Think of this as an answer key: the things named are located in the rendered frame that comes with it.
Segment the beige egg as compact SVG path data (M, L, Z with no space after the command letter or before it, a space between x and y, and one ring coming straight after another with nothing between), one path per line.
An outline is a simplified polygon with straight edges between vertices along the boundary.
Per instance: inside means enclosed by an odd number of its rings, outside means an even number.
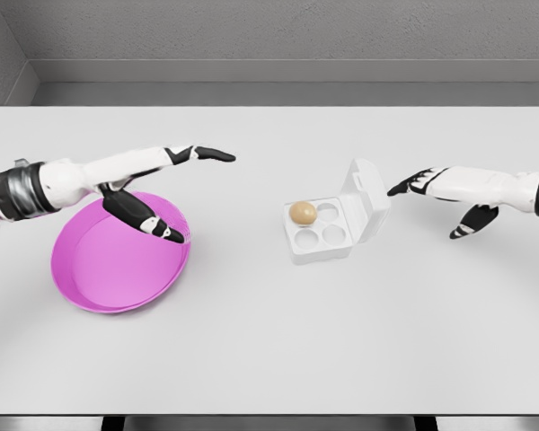
M310 225L317 219L317 210L307 201L297 201L288 210L290 219L299 225Z

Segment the white egg box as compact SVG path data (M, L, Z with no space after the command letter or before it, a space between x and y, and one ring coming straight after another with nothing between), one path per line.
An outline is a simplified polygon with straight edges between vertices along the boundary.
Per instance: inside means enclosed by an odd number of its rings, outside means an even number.
M348 257L357 244L377 234L391 207L381 174L366 159L351 162L338 196L307 203L316 212L310 224L294 221L292 202L283 207L287 243L296 265Z

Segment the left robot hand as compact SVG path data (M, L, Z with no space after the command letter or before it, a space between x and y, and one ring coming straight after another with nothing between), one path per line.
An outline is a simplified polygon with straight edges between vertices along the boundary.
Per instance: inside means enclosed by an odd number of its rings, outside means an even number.
M156 146L113 155L83 166L86 182L102 194L102 207L122 223L166 241L184 243L183 233L170 227L145 202L127 192L133 180L190 160L232 163L236 157L199 145Z

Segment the pink round plate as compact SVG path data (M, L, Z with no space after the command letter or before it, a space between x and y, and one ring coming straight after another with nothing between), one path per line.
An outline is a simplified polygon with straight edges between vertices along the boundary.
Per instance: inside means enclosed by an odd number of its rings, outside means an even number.
M62 228L50 259L53 281L70 303L90 312L136 309L165 293L190 254L190 228L170 201L134 194L170 227L183 244L141 233L102 208L100 198L80 209Z

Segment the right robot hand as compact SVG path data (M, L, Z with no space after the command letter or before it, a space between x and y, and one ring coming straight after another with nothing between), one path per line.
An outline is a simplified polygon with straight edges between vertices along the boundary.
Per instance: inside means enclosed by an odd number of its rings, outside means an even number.
M449 234L452 240L477 233L499 215L499 207L531 209L530 199L519 195L517 177L476 168L429 168L393 186L389 197L413 192L439 200L468 203L472 207Z

